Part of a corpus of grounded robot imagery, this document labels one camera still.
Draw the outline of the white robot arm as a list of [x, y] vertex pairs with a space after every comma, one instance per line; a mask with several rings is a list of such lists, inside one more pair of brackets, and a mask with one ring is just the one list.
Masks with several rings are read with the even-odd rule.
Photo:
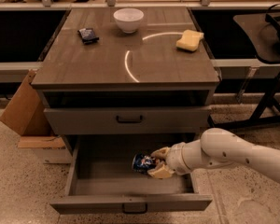
[[280, 184], [280, 150], [249, 143], [219, 128], [206, 130], [199, 140], [155, 150], [151, 156], [159, 162], [148, 174], [158, 179], [239, 163]]

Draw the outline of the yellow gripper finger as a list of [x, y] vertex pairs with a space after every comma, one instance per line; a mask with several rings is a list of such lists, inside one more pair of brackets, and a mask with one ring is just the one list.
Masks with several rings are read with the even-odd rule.
[[165, 160], [169, 151], [169, 147], [162, 147], [158, 150], [153, 151], [150, 156], [156, 159]]
[[174, 171], [171, 170], [167, 164], [159, 163], [154, 169], [148, 170], [147, 173], [157, 179], [170, 178]]

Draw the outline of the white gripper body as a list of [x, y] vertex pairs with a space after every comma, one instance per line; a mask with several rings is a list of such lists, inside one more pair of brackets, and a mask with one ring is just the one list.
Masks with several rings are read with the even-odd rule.
[[166, 164], [177, 175], [185, 175], [191, 172], [191, 149], [187, 143], [178, 143], [170, 147], [166, 156]]

